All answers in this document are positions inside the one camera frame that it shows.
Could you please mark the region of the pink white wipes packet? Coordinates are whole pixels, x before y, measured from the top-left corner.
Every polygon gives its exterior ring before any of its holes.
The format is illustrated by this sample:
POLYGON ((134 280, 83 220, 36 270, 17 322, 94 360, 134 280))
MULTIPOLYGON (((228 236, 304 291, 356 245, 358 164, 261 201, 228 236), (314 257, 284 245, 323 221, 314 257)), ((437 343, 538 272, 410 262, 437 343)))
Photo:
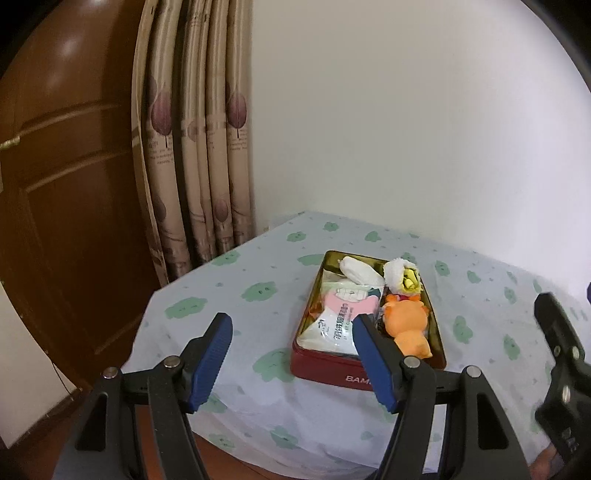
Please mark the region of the pink white wipes packet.
POLYGON ((372 275, 370 283, 356 283, 346 276, 322 271, 320 289, 311 306, 311 324, 297 335, 301 348, 329 354, 356 356, 353 321, 375 315, 384 293, 384 279, 372 275))

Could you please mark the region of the cloud patterned tablecloth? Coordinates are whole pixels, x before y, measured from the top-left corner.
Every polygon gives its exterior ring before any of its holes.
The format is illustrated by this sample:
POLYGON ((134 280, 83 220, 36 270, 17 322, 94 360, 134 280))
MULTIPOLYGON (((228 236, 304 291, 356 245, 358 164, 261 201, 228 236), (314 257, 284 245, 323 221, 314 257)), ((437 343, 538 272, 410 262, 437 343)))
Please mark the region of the cloud patterned tablecloth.
POLYGON ((554 361, 533 316, 552 284, 412 233, 307 212, 193 270, 150 299, 127 372, 154 367, 204 334, 219 312, 233 338, 192 430, 239 460, 301 479, 363 479, 396 418, 359 380, 322 385, 290 373, 291 342, 329 250, 416 263, 452 371, 479 366, 533 460, 548 444, 535 421, 554 361))

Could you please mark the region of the brown wooden door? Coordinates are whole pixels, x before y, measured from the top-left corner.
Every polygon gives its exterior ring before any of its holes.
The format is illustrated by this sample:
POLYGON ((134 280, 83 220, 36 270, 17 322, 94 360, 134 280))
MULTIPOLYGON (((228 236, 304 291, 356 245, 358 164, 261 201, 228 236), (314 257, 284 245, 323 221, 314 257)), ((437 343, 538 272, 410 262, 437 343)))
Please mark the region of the brown wooden door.
POLYGON ((129 357, 159 283, 135 185, 143 5, 64 1, 1 80, 1 281, 56 366, 89 388, 129 357))

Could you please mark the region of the beige leaf patterned curtain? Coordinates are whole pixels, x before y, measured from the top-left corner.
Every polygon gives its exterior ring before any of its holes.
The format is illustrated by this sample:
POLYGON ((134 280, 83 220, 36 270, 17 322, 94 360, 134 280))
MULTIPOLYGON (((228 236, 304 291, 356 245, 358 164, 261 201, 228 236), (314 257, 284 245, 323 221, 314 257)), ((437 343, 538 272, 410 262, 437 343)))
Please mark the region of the beige leaf patterned curtain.
POLYGON ((161 285, 252 239, 250 1, 147 1, 131 81, 136 186, 161 285))

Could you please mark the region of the white knit glove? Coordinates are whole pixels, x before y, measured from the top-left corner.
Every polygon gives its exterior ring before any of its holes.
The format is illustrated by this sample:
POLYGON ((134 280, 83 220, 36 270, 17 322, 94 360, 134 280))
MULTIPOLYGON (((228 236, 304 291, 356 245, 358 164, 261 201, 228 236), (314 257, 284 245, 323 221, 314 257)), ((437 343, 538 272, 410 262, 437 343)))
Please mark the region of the white knit glove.
POLYGON ((351 256, 339 261, 339 269, 346 278, 358 285, 369 285, 375 288, 385 286, 384 277, 372 266, 351 256))

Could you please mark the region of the orange plush toy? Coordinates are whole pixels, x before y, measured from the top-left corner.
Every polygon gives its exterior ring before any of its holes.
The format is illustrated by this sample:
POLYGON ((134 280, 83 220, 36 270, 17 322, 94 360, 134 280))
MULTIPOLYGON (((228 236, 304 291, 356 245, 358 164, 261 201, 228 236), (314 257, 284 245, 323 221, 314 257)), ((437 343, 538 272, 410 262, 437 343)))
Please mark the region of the orange plush toy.
POLYGON ((420 296, 403 298, 389 294, 384 305, 386 332, 394 339, 404 356, 428 359, 433 356, 426 332, 429 309, 420 296))

